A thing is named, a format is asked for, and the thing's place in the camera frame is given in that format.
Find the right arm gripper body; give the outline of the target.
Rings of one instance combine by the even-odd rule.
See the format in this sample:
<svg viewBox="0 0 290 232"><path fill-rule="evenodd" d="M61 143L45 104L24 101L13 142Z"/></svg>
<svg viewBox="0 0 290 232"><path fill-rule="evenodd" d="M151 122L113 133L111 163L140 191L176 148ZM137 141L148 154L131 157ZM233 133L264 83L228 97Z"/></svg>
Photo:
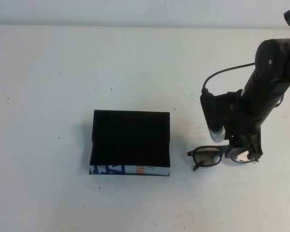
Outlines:
<svg viewBox="0 0 290 232"><path fill-rule="evenodd" d="M261 147L261 125L270 112L279 106L283 95L263 97L242 95L236 98L227 117L227 130L234 136L237 145Z"/></svg>

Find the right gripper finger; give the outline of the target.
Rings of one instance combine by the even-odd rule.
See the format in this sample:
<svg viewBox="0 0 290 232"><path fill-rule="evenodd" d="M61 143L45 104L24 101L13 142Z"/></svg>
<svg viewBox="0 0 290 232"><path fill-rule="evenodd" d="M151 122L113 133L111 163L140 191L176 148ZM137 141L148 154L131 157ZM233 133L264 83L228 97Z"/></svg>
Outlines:
<svg viewBox="0 0 290 232"><path fill-rule="evenodd" d="M246 148L241 145L236 145L229 142L227 151L225 152L225 158L227 159L236 159L240 154L244 153Z"/></svg>
<svg viewBox="0 0 290 232"><path fill-rule="evenodd" d="M241 136L243 146L248 150L248 159L258 162L263 151L261 148L261 132L253 132Z"/></svg>

